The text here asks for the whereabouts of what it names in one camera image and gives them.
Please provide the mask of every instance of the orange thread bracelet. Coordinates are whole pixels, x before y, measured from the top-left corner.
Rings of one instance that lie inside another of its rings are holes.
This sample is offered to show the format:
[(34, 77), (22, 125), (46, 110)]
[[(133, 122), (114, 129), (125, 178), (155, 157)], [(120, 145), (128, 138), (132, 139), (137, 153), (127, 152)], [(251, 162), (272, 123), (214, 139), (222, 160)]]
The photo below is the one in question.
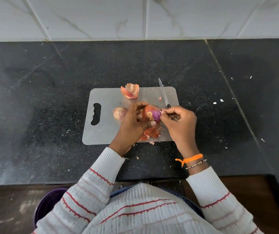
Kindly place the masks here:
[(181, 159), (178, 159), (178, 158), (176, 158), (175, 160), (176, 160), (176, 161), (180, 161), (180, 162), (182, 163), (182, 167), (183, 167), (183, 165), (184, 165), (185, 163), (188, 163), (188, 162), (191, 162), (191, 161), (200, 159), (200, 158), (202, 158), (202, 157), (203, 157), (203, 155), (200, 153), (200, 154), (197, 154), (197, 155), (195, 155), (195, 156), (193, 156), (193, 157), (183, 159), (183, 161), (182, 161)]

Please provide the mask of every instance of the purple container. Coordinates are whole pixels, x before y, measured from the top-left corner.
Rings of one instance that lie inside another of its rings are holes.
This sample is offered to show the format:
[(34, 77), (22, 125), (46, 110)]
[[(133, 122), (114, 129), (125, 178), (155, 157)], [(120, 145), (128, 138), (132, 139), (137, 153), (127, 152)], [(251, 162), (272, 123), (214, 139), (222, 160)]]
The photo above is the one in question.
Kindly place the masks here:
[(33, 226), (34, 229), (37, 228), (36, 223), (38, 220), (42, 219), (46, 216), (50, 211), (53, 210), (55, 204), (57, 204), (64, 193), (68, 188), (60, 187), (53, 189), (52, 191), (48, 192), (43, 198), (40, 200), (39, 204), (36, 206), (34, 215), (33, 215)]

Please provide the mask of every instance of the wall tile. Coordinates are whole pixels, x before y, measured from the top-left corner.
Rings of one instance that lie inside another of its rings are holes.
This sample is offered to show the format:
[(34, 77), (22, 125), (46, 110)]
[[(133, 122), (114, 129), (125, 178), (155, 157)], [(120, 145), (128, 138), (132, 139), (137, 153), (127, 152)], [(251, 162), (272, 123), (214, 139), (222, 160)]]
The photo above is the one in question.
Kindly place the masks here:
[(22, 0), (0, 0), (0, 41), (45, 39)]
[(260, 0), (147, 0), (146, 39), (236, 38)]
[(141, 39), (146, 0), (28, 0), (50, 40)]
[(279, 0), (263, 0), (239, 38), (279, 38)]

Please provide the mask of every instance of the cutting board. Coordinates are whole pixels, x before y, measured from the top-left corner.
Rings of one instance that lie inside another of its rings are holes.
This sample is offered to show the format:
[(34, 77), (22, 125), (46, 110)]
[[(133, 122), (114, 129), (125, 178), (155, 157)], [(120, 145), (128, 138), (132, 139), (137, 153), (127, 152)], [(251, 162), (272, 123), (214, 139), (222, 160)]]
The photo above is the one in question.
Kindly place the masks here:
[[(164, 89), (169, 104), (172, 107), (179, 105), (175, 88), (164, 87)], [(114, 118), (112, 110), (116, 107), (125, 107), (128, 109), (133, 102), (137, 101), (146, 101), (149, 102), (149, 104), (165, 108), (165, 102), (162, 98), (160, 87), (140, 88), (137, 99), (125, 98), (121, 94), (120, 88), (92, 89), (87, 106), (82, 142), (86, 145), (110, 144), (118, 133), (121, 124), (121, 122)], [(93, 116), (95, 114), (94, 104), (96, 103), (101, 105), (100, 119), (97, 125), (92, 125), (91, 122), (93, 121)], [(164, 130), (160, 131), (161, 137), (149, 138), (149, 140), (139, 142), (172, 141), (168, 129), (165, 126), (163, 126), (163, 128)]]

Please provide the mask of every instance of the sweater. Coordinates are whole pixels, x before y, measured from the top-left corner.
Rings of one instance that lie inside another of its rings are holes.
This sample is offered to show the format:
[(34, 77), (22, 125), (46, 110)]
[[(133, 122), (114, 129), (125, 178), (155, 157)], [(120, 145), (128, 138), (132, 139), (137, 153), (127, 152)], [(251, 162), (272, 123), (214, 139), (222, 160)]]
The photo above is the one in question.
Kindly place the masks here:
[(37, 222), (33, 234), (262, 233), (212, 167), (186, 179), (205, 220), (182, 199), (149, 184), (139, 183), (110, 198), (124, 161), (106, 148), (53, 210)]

